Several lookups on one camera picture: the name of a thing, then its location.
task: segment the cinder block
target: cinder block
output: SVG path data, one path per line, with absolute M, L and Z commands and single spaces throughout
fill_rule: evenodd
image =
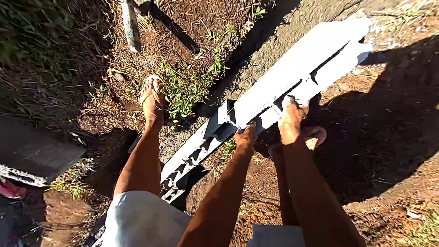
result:
M 185 183 L 178 185 L 178 181 L 237 129 L 246 128 L 255 120 L 260 133 L 276 123 L 285 96 L 306 102 L 362 62 L 372 51 L 371 44 L 359 43 L 368 30 L 367 18 L 324 22 L 313 27 L 234 104 L 224 102 L 166 163 L 162 182 L 172 182 L 165 186 L 168 191 L 162 198 L 171 202 L 182 194 Z M 170 177 L 186 163 L 182 173 Z
M 0 175 L 38 187 L 48 186 L 85 152 L 6 117 L 0 117 L 0 140 Z

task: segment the bare foot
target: bare foot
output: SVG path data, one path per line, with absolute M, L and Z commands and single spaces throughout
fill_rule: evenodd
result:
M 301 135 L 305 137 L 306 146 L 314 151 L 326 140 L 326 130 L 320 126 L 305 127 L 301 130 Z M 268 154 L 272 157 L 275 164 L 284 163 L 284 150 L 282 144 L 271 145 Z
M 157 75 L 149 76 L 143 84 L 140 92 L 139 103 L 145 115 L 145 130 L 163 126 L 164 94 L 160 92 L 162 79 Z
M 302 129 L 301 134 L 305 137 L 305 144 L 311 151 L 314 151 L 318 145 L 322 144 L 327 135 L 326 130 L 320 126 L 305 127 Z

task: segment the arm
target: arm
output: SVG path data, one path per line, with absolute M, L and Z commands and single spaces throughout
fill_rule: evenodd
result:
M 312 152 L 300 135 L 307 109 L 288 99 L 279 120 L 288 188 L 308 247 L 365 246 L 354 224 L 314 166 Z
M 236 152 L 210 189 L 184 232 L 179 247 L 229 246 L 239 212 L 248 164 L 254 153 L 250 124 L 235 134 Z

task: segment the hand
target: hand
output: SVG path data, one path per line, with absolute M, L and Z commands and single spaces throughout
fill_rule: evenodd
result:
M 251 154 L 255 152 L 255 148 L 253 147 L 253 143 L 255 142 L 255 129 L 256 122 L 252 121 L 246 129 L 236 132 L 235 141 L 237 149 L 244 149 Z
M 285 97 L 282 101 L 282 116 L 277 122 L 284 145 L 293 143 L 300 135 L 300 123 L 309 111 L 308 103 L 299 106 L 293 97 Z

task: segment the dry grass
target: dry grass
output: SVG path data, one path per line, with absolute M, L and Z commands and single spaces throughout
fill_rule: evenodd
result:
M 0 5 L 0 115 L 78 140 L 70 135 L 82 135 L 75 119 L 105 71 L 105 35 L 110 33 L 105 3 L 19 0 Z
M 406 239 L 407 246 L 426 247 L 439 244 L 439 210 L 424 217 L 423 225 Z

